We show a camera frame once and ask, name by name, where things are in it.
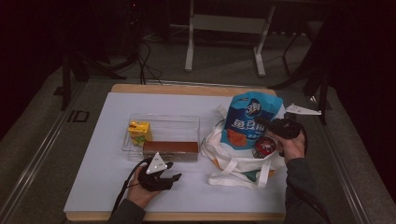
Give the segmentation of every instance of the wooden table edge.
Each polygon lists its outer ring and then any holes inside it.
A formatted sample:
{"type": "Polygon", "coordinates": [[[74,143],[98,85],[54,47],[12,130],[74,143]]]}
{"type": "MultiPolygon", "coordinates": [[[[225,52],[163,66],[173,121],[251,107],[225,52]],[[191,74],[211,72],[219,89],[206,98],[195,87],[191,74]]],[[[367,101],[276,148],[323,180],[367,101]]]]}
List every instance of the wooden table edge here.
{"type": "MultiPolygon", "coordinates": [[[[110,218],[109,212],[68,212],[67,219],[71,221],[106,221],[110,218]]],[[[281,221],[285,214],[281,213],[207,213],[207,212],[169,212],[150,213],[145,215],[145,221],[281,221]]]]}
{"type": "Polygon", "coordinates": [[[235,96],[247,91],[260,91],[276,95],[275,91],[265,88],[222,87],[222,86],[190,86],[190,85],[139,85],[115,84],[111,92],[154,93],[207,96],[235,96]]]}

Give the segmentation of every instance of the clear plastic container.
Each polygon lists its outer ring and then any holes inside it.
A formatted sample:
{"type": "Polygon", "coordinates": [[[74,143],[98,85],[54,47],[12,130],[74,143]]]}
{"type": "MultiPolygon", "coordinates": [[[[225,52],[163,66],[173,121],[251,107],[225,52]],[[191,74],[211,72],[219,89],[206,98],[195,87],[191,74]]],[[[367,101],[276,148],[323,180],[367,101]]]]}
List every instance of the clear plastic container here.
{"type": "Polygon", "coordinates": [[[141,161],[148,156],[153,156],[154,151],[143,151],[142,147],[132,144],[128,132],[132,120],[147,121],[150,124],[152,141],[164,142],[194,142],[196,152],[161,152],[164,161],[197,161],[199,153],[199,117],[196,116],[168,116],[155,114],[132,114],[127,124],[122,150],[128,151],[129,161],[141,161]]]}

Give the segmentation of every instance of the yellow juice box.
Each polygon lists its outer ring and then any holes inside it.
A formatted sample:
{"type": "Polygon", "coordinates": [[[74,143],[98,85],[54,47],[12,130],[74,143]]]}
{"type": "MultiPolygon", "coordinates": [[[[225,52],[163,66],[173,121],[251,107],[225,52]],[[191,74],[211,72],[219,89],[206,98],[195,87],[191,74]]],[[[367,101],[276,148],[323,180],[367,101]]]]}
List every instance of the yellow juice box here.
{"type": "Polygon", "coordinates": [[[149,122],[131,120],[129,123],[128,132],[131,136],[132,144],[134,144],[136,147],[142,147],[145,141],[152,140],[149,122]]]}

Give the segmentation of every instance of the table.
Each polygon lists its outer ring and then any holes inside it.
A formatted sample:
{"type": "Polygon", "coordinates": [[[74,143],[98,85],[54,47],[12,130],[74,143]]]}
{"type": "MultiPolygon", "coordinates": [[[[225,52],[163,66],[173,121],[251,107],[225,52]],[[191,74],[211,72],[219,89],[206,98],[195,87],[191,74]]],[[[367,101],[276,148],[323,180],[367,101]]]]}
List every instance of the table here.
{"type": "MultiPolygon", "coordinates": [[[[234,95],[246,91],[275,94],[270,90],[245,88],[115,85],[107,96],[65,205],[67,218],[73,221],[109,218],[124,178],[137,164],[128,161],[120,148],[132,112],[161,109],[164,114],[198,115],[202,139],[221,119],[216,113],[217,106],[227,107],[234,95]],[[205,107],[196,104],[202,100],[205,107]]],[[[145,220],[281,220],[284,217],[286,167],[268,180],[265,189],[258,190],[208,185],[207,176],[218,171],[210,159],[201,155],[196,163],[176,162],[167,173],[183,176],[171,190],[148,205],[145,220]]]]}
{"type": "Polygon", "coordinates": [[[259,44],[253,48],[253,53],[258,75],[260,77],[264,77],[265,69],[262,62],[262,47],[264,45],[265,38],[267,37],[275,9],[275,3],[271,2],[269,12],[267,13],[265,19],[203,15],[194,14],[194,0],[190,0],[189,45],[187,47],[185,70],[187,72],[192,70],[194,53],[194,29],[240,32],[260,35],[259,44]]]}

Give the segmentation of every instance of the white tabletop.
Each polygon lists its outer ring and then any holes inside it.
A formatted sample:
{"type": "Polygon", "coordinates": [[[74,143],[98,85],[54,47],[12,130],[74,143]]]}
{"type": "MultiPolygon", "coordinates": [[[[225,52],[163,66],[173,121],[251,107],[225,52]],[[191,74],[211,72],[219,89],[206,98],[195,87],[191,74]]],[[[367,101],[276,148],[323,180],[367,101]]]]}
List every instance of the white tabletop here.
{"type": "MultiPolygon", "coordinates": [[[[122,183],[137,164],[121,150],[129,117],[133,113],[200,117],[200,140],[207,136],[228,108],[232,97],[111,92],[92,135],[69,198],[64,207],[69,219],[81,213],[102,214],[87,219],[106,219],[122,183]]],[[[207,184],[219,170],[210,159],[175,162],[162,177],[182,173],[170,190],[158,195],[146,208],[148,219],[160,213],[285,213],[286,168],[269,178],[265,189],[221,187],[207,184]]]]}

